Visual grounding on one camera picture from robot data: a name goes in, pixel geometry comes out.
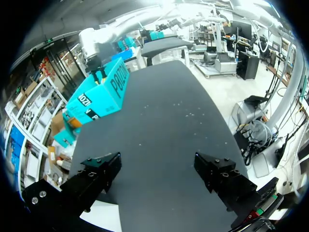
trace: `workbench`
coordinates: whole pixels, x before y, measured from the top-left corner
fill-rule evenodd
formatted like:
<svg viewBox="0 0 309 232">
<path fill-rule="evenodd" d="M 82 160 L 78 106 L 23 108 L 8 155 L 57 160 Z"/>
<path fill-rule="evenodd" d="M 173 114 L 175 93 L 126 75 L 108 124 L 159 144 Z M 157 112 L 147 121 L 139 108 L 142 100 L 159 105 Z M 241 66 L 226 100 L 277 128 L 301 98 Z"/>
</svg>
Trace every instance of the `workbench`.
<svg viewBox="0 0 309 232">
<path fill-rule="evenodd" d="M 228 157 L 247 176 L 237 143 L 212 99 L 181 61 L 130 73 L 120 111 L 83 125 L 70 176 L 88 157 L 121 152 L 107 196 L 123 232 L 229 231 L 235 220 L 195 171 L 195 152 Z"/>
<path fill-rule="evenodd" d="M 178 38 L 164 38 L 162 40 L 154 40 L 144 44 L 141 51 L 141 56 L 147 58 L 147 66 L 152 65 L 152 58 L 156 55 L 165 52 L 172 48 L 186 46 L 188 49 L 193 47 L 193 44 Z"/>
</svg>

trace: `white pipe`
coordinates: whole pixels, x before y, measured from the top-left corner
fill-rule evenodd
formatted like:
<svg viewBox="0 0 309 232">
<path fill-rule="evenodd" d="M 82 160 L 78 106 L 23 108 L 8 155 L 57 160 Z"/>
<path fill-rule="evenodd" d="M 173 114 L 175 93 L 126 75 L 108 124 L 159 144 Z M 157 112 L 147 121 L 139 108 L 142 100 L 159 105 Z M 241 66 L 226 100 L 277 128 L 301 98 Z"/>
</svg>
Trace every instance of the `white pipe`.
<svg viewBox="0 0 309 232">
<path fill-rule="evenodd" d="M 250 22 L 251 22 L 251 24 L 252 24 L 252 26 L 253 26 L 253 29 L 254 29 L 255 33 L 256 33 L 257 40 L 259 41 L 259 46 L 260 46 L 261 52 L 264 53 L 264 52 L 266 52 L 266 50 L 267 50 L 267 48 L 268 48 L 268 42 L 266 43 L 266 47 L 265 47 L 265 49 L 263 50 L 263 49 L 262 49 L 262 46 L 261 46 L 260 36 L 259 36 L 259 34 L 257 33 L 257 30 L 256 30 L 255 26 L 253 25 L 253 21 L 250 20 Z"/>
<path fill-rule="evenodd" d="M 307 159 L 309 159 L 309 155 L 306 155 L 304 158 L 302 158 L 299 162 L 297 162 L 296 165 L 301 164 L 302 162 L 304 162 Z"/>
<path fill-rule="evenodd" d="M 217 52 L 222 52 L 220 23 L 216 23 L 216 29 L 217 29 L 217 39 L 216 39 Z"/>
<path fill-rule="evenodd" d="M 301 144 L 301 141 L 303 140 L 303 137 L 304 137 L 304 135 L 305 135 L 305 133 L 306 133 L 306 129 L 307 129 L 307 127 L 308 127 L 308 124 L 309 124 L 309 120 L 307 121 L 307 123 L 305 124 L 305 128 L 304 128 L 304 131 L 303 131 L 303 133 L 302 133 L 302 135 L 301 135 L 301 137 L 300 137 L 300 139 L 299 139 L 299 143 L 298 143 L 298 146 L 297 146 L 297 149 L 296 149 L 296 152 L 295 152 L 295 156 L 294 156 L 294 160 L 293 160 L 293 164 L 292 164 L 292 185 L 293 185 L 293 190 L 294 190 L 294 193 L 295 193 L 295 195 L 299 198 L 300 197 L 300 194 L 299 194 L 299 192 L 297 191 L 297 185 L 298 185 L 298 182 L 296 182 L 295 180 L 294 180 L 294 170 L 295 170 L 295 162 L 296 162 L 296 159 L 297 159 L 297 157 L 298 157 L 298 152 L 299 152 L 299 148 L 300 148 L 300 144 Z"/>
<path fill-rule="evenodd" d="M 293 68 L 292 76 L 291 76 L 291 81 L 289 83 L 288 88 L 286 89 L 286 92 L 276 109 L 275 113 L 272 115 L 272 117 L 269 119 L 269 121 L 266 123 L 269 128 L 274 128 L 276 123 L 280 120 L 282 115 L 287 110 L 287 106 L 289 106 L 292 103 L 292 100 L 294 98 L 294 95 L 296 93 L 296 90 L 298 88 L 299 82 L 302 78 L 302 71 L 304 67 L 304 59 L 303 59 L 303 53 L 301 50 L 301 46 L 298 44 L 297 45 L 297 52 L 296 52 L 296 58 L 295 58 L 295 65 Z"/>
<path fill-rule="evenodd" d="M 290 53 L 291 53 L 292 45 L 293 45 L 293 42 L 291 42 L 290 45 L 289 45 L 287 57 L 288 57 L 288 56 L 290 55 Z M 282 79 L 283 79 L 283 75 L 284 75 L 284 72 L 285 72 L 285 70 L 286 70 L 287 65 L 288 65 L 288 59 L 285 60 L 285 63 L 284 63 L 284 67 L 283 67 L 283 70 L 282 70 L 282 74 L 281 74 L 280 80 L 279 80 L 277 86 L 275 87 L 275 90 L 273 91 L 272 95 L 270 96 L 269 100 L 267 101 L 267 103 L 265 104 L 264 108 L 262 109 L 262 112 L 265 111 L 266 107 L 270 104 L 270 101 L 271 101 L 272 98 L 275 96 L 276 92 L 278 91 L 279 86 L 280 86 L 280 83 L 281 83 L 281 81 L 282 81 Z"/>
</svg>

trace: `black cable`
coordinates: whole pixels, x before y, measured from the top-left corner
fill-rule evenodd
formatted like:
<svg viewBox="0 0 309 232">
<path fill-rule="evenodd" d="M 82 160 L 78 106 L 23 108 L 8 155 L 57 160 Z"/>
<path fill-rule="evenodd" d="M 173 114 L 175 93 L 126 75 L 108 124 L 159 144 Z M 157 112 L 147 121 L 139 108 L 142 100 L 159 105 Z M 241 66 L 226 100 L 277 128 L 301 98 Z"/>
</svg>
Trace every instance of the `black cable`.
<svg viewBox="0 0 309 232">
<path fill-rule="evenodd" d="M 293 132 L 293 134 L 288 138 L 288 141 L 298 132 L 298 130 L 306 123 L 307 119 L 305 118 L 304 121 L 298 126 L 298 128 Z"/>
<path fill-rule="evenodd" d="M 281 127 L 281 124 L 283 123 L 283 120 L 282 120 L 282 122 L 281 122 L 280 125 L 278 126 L 278 130 L 281 130 L 281 129 L 286 125 L 286 123 L 287 123 L 287 122 L 289 121 L 289 119 L 292 117 L 292 114 L 294 113 L 296 107 L 297 107 L 297 103 L 295 104 L 294 110 L 291 112 L 291 115 L 290 115 L 290 116 L 288 117 L 288 119 L 285 121 L 285 124 Z"/>
</svg>

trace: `black table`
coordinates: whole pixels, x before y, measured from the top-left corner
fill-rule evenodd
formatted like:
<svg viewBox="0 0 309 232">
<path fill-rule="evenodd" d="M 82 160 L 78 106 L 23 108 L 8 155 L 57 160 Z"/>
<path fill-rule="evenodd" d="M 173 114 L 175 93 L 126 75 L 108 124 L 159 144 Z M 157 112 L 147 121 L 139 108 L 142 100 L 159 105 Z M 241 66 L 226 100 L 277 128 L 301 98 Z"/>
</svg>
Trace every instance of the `black table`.
<svg viewBox="0 0 309 232">
<path fill-rule="evenodd" d="M 166 50 L 181 46 L 187 46 L 188 49 L 190 49 L 193 47 L 193 44 L 174 37 L 154 40 L 144 44 L 144 48 L 141 51 L 141 56 L 147 57 L 147 66 L 151 66 L 153 57 Z"/>
<path fill-rule="evenodd" d="M 195 152 L 243 160 L 227 124 L 180 61 L 130 74 L 121 111 L 85 124 L 70 176 L 88 157 L 120 151 L 123 167 L 108 193 L 123 232 L 224 232 L 235 220 L 195 171 Z"/>
</svg>

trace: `cardboard box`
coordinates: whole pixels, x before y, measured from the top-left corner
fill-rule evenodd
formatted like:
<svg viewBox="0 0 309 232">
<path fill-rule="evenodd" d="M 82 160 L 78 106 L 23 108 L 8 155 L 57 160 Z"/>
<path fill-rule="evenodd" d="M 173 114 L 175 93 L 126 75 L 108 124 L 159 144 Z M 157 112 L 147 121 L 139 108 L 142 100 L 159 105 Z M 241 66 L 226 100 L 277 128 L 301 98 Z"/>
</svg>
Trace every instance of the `cardboard box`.
<svg viewBox="0 0 309 232">
<path fill-rule="evenodd" d="M 51 123 L 52 136 L 53 138 L 64 148 L 69 145 L 72 145 L 75 136 L 73 134 L 72 128 L 69 124 L 63 119 L 62 112 L 58 112 L 55 117 L 52 118 Z"/>
<path fill-rule="evenodd" d="M 38 84 L 36 82 L 32 82 L 28 88 L 25 90 L 25 94 L 26 96 L 28 97 L 30 95 L 30 93 L 35 89 L 35 87 L 37 86 Z"/>
<path fill-rule="evenodd" d="M 75 117 L 81 124 L 121 110 L 129 80 L 127 70 L 121 58 L 106 64 L 107 77 L 103 81 L 102 73 L 96 72 L 100 84 L 93 75 L 89 75 L 70 98 L 66 108 L 69 117 Z"/>
<path fill-rule="evenodd" d="M 48 146 L 48 160 L 50 164 L 56 164 L 56 148 L 54 146 Z"/>
<path fill-rule="evenodd" d="M 22 107 L 22 105 L 25 103 L 27 99 L 27 96 L 25 92 L 21 89 L 20 93 L 17 95 L 17 97 L 14 100 L 14 104 L 17 106 L 18 109 Z"/>
</svg>

